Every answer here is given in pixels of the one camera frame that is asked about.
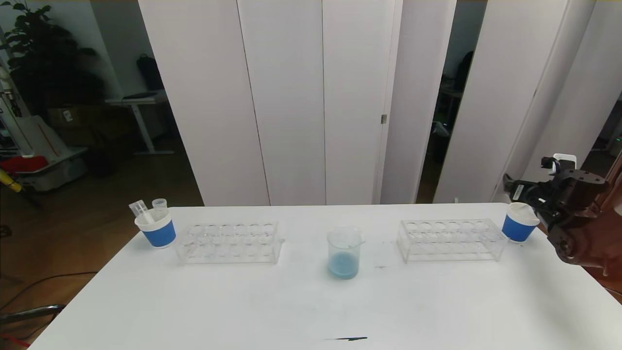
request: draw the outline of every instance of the white partition panel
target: white partition panel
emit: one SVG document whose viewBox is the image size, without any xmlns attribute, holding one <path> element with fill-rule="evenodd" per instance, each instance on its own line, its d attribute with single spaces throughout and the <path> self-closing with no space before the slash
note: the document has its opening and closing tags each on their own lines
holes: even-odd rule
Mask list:
<svg viewBox="0 0 622 350">
<path fill-rule="evenodd" d="M 456 0 L 404 3 L 382 204 L 415 203 L 455 6 Z"/>
<path fill-rule="evenodd" d="M 268 205 L 236 1 L 139 4 L 203 202 Z"/>
<path fill-rule="evenodd" d="M 323 0 L 327 204 L 374 201 L 384 159 L 381 116 L 391 108 L 398 1 Z"/>
<path fill-rule="evenodd" d="M 238 0 L 273 206 L 326 204 L 322 0 Z"/>
<path fill-rule="evenodd" d="M 540 159 L 577 156 L 581 167 L 622 90 L 622 1 L 597 1 L 564 87 L 523 179 L 547 181 Z"/>
<path fill-rule="evenodd" d="M 567 1 L 488 1 L 435 203 L 493 198 Z"/>
<path fill-rule="evenodd" d="M 540 79 L 540 84 L 538 84 L 534 99 L 527 111 L 525 122 L 516 140 L 512 154 L 508 158 L 508 165 L 504 173 L 507 173 L 514 179 L 533 181 L 533 179 L 523 177 L 527 165 L 529 164 L 529 159 L 536 145 L 550 139 L 550 134 L 542 137 L 547 123 L 551 122 L 552 125 L 557 126 L 561 122 L 560 120 L 552 121 L 551 116 L 557 99 L 568 78 L 572 63 L 577 56 L 579 45 L 583 40 L 585 29 L 588 26 L 595 4 L 596 2 L 592 0 L 573 0 L 568 2 L 555 44 L 553 45 L 549 60 Z M 579 118 L 576 120 L 577 123 L 581 121 L 584 121 L 584 119 Z M 585 122 L 591 123 L 592 120 L 587 119 Z M 556 135 L 558 131 L 556 127 L 551 129 L 554 135 Z M 587 149 L 590 149 L 593 141 L 594 140 L 589 140 L 590 144 L 587 146 Z M 563 152 L 554 151 L 550 153 L 550 155 L 554 153 Z M 544 156 L 544 154 L 537 158 L 537 164 L 532 164 L 544 175 L 544 177 L 537 181 L 547 181 L 551 179 L 548 175 L 548 170 L 540 168 L 540 159 L 542 156 Z M 499 178 L 498 183 L 499 185 L 497 186 L 497 192 L 493 201 L 509 202 L 509 197 L 503 191 L 502 178 Z"/>
</svg>

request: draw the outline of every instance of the red box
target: red box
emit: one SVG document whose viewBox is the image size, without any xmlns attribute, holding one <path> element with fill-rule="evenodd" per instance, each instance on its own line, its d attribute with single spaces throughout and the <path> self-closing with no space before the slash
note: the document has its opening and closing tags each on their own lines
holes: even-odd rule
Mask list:
<svg viewBox="0 0 622 350">
<path fill-rule="evenodd" d="M 7 161 L 0 163 L 0 166 L 8 173 L 15 175 L 15 173 L 37 171 L 47 165 L 47 160 L 43 156 L 35 156 L 32 158 L 13 157 Z"/>
</svg>

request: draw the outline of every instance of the white desk leg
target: white desk leg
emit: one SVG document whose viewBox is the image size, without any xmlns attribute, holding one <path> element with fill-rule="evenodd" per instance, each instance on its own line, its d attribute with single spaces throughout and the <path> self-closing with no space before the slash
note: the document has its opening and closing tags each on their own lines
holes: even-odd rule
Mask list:
<svg viewBox="0 0 622 350">
<path fill-rule="evenodd" d="M 149 132 L 147 131 L 147 126 L 145 125 L 145 121 L 142 119 L 141 109 L 138 105 L 131 105 L 132 112 L 134 112 L 134 117 L 136 118 L 136 123 L 138 123 L 138 128 L 141 130 L 142 140 L 145 141 L 145 145 L 147 146 L 147 151 L 143 152 L 135 152 L 134 154 L 173 154 L 173 151 L 156 151 L 154 147 L 154 143 L 151 141 L 151 137 L 149 136 Z"/>
</svg>

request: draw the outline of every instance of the black cable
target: black cable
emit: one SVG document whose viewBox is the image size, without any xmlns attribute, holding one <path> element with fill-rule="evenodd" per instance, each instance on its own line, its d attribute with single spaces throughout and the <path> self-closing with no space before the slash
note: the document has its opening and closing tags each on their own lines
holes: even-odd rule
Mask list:
<svg viewBox="0 0 622 350">
<path fill-rule="evenodd" d="M 615 290 L 615 289 L 611 289 L 611 288 L 607 288 L 607 287 L 604 287 L 604 289 L 606 289 L 606 290 L 608 290 L 608 291 L 612 292 L 613 294 L 617 294 L 617 295 L 619 295 L 619 296 L 622 296 L 622 292 L 619 292 L 619 291 L 617 291 L 617 290 Z"/>
<path fill-rule="evenodd" d="M 25 291 L 27 291 L 28 289 L 30 289 L 31 287 L 38 285 L 41 282 L 47 281 L 47 280 L 51 280 L 53 278 L 57 278 L 57 277 L 69 277 L 69 276 L 77 276 L 77 275 L 94 275 L 96 273 L 98 273 L 99 271 L 89 271 L 89 272 L 78 272 L 78 273 L 65 273 L 63 275 L 54 275 L 54 276 L 49 276 L 49 277 L 45 277 L 42 280 L 36 281 L 34 283 L 31 283 L 29 286 L 27 286 L 26 288 L 22 289 L 22 291 L 20 291 L 16 296 L 14 296 L 11 300 L 7 301 L 6 304 L 2 305 L 2 307 L 0 307 L 0 311 L 3 310 L 5 307 L 9 306 L 9 304 L 11 304 L 13 301 L 15 301 L 15 299 L 17 299 L 20 295 L 24 294 Z"/>
</svg>

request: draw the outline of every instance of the white wall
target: white wall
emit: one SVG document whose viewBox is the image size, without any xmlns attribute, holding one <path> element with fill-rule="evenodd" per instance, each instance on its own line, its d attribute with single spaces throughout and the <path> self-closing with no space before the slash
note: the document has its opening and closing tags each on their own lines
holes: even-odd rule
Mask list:
<svg viewBox="0 0 622 350">
<path fill-rule="evenodd" d="M 415 201 L 455 6 L 455 0 L 404 2 L 382 204 Z"/>
<path fill-rule="evenodd" d="M 270 204 L 326 204 L 322 0 L 239 0 Z"/>
<path fill-rule="evenodd" d="M 401 0 L 323 0 L 327 204 L 380 200 Z"/>
<path fill-rule="evenodd" d="M 583 39 L 588 21 L 594 8 L 592 0 L 573 0 L 568 2 L 557 38 L 540 79 L 536 94 L 527 111 L 522 129 L 510 157 L 505 172 L 515 179 L 522 179 L 531 154 L 536 148 L 562 87 L 568 77 L 572 62 Z M 499 179 L 498 191 L 503 191 Z"/>
<path fill-rule="evenodd" d="M 567 0 L 489 1 L 434 202 L 493 198 Z"/>
<path fill-rule="evenodd" d="M 138 1 L 99 0 L 91 5 L 121 87 L 119 96 L 146 91 L 136 60 L 141 54 L 154 54 Z"/>
<path fill-rule="evenodd" d="M 458 1 L 453 15 L 452 33 L 449 37 L 447 58 L 443 73 L 456 76 L 458 64 L 464 56 L 475 50 L 480 36 L 481 23 L 484 20 L 487 1 Z"/>
<path fill-rule="evenodd" d="M 121 86 L 117 81 L 116 73 L 108 56 L 108 51 L 101 37 L 95 20 L 95 15 L 89 1 L 27 1 L 31 9 L 39 9 L 50 5 L 52 10 L 48 16 L 52 22 L 70 31 L 78 45 L 95 50 L 99 59 L 93 65 L 92 71 L 104 80 L 106 96 L 122 95 Z M 21 12 L 12 8 L 0 7 L 0 26 L 4 32 L 14 28 L 15 18 Z"/>
<path fill-rule="evenodd" d="M 577 156 L 580 168 L 622 90 L 622 2 L 597 1 L 577 56 L 523 179 L 546 181 L 540 159 Z"/>
<path fill-rule="evenodd" d="M 139 4 L 203 202 L 268 205 L 236 1 Z"/>
</svg>

